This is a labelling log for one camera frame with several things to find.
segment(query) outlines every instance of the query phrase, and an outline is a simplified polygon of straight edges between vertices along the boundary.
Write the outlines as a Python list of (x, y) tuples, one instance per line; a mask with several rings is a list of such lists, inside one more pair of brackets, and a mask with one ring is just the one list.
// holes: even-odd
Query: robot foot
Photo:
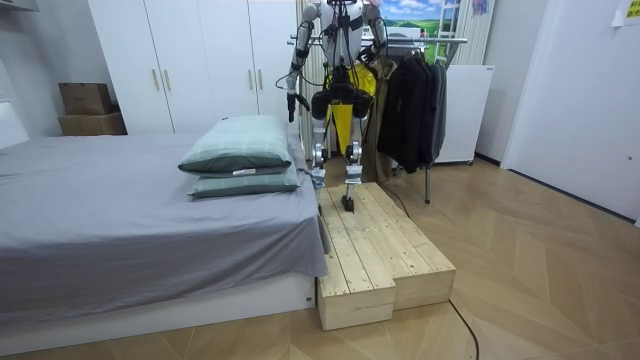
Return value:
[(347, 195), (342, 195), (342, 206), (345, 211), (353, 212), (355, 210), (353, 199), (347, 199)]

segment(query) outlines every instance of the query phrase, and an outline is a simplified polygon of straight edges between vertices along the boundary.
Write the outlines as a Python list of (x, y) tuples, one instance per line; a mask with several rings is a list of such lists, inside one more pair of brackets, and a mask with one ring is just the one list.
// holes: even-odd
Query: cardboard box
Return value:
[(106, 84), (60, 83), (60, 94), (67, 115), (106, 115), (111, 97)]
[(64, 136), (127, 135), (122, 113), (67, 115), (58, 118)]

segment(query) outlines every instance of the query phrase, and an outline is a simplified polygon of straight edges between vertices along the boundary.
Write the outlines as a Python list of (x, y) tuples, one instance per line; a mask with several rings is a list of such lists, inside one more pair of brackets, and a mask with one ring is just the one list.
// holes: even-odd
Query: humanoid robot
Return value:
[[(304, 66), (311, 46), (311, 32), (313, 21), (320, 18), (320, 41), (329, 67), (332, 69), (331, 80), (325, 89), (317, 92), (311, 99), (311, 115), (313, 122), (313, 171), (316, 188), (324, 186), (323, 164), (327, 160), (327, 150), (324, 149), (325, 125), (327, 111), (330, 104), (344, 104), (353, 106), (351, 119), (351, 134), (349, 145), (344, 154), (347, 159), (347, 193), (342, 197), (342, 204), (346, 211), (354, 211), (354, 184), (360, 183), (362, 166), (362, 129), (366, 128), (367, 115), (371, 104), (371, 96), (357, 88), (352, 83), (349, 72), (355, 78), (355, 59), (365, 62), (375, 59), (381, 49), (386, 46), (384, 21), (380, 17), (377, 1), (370, 0), (321, 0), (318, 4), (309, 4), (304, 9), (302, 21), (298, 27), (296, 48), (294, 49), (291, 67), (287, 75), (287, 104), (289, 122), (294, 119), (295, 102), (300, 102), (307, 110), (309, 104), (296, 93), (296, 82)], [(371, 27), (373, 44), (361, 50), (362, 27), (364, 21)]]

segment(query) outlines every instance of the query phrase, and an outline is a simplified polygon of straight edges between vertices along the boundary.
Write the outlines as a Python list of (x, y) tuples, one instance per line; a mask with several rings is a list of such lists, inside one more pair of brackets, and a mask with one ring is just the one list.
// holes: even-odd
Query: clothes rack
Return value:
[[(296, 40), (297, 36), (291, 35), (291, 39)], [(321, 37), (318, 35), (313, 35), (310, 38), (310, 44), (312, 46), (320, 46), (321, 45), (320, 41), (321, 41)], [(363, 42), (362, 47), (369, 46), (370, 43), (373, 42), (373, 37), (363, 36), (362, 42)], [(424, 50), (429, 44), (450, 44), (451, 46), (449, 47), (446, 55), (447, 60), (444, 63), (445, 69), (448, 70), (449, 66), (451, 65), (451, 62), (453, 61), (453, 58), (456, 55), (456, 52), (458, 51), (458, 47), (460, 46), (460, 44), (466, 44), (469, 41), (463, 38), (435, 38), (435, 37), (414, 38), (414, 37), (390, 36), (390, 37), (387, 37), (387, 42), (388, 42), (387, 46), (389, 48), (406, 49), (407, 52), (412, 50), (418, 50), (418, 49)], [(287, 41), (287, 44), (295, 45), (295, 42)], [(394, 175), (397, 174), (397, 171), (399, 168), (400, 168), (400, 165), (398, 165), (398, 168), (396, 168), (396, 170), (394, 171)], [(425, 166), (425, 184), (424, 184), (424, 203), (425, 204), (431, 203), (431, 169), (429, 169), (426, 166)]]

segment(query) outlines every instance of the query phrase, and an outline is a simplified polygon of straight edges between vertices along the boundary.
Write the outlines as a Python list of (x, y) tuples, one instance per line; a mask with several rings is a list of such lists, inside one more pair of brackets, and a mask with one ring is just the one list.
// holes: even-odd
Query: robot leg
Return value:
[(347, 147), (347, 194), (342, 197), (342, 205), (346, 211), (353, 212), (353, 203), (356, 184), (362, 184), (362, 138), (367, 128), (367, 114), (371, 105), (371, 96), (362, 90), (357, 91), (356, 99), (353, 102), (353, 117), (351, 119), (351, 144)]
[(324, 187), (324, 163), (327, 161), (328, 152), (324, 148), (325, 124), (327, 111), (331, 102), (331, 94), (328, 90), (318, 91), (311, 99), (311, 117), (313, 126), (313, 182), (316, 189)]

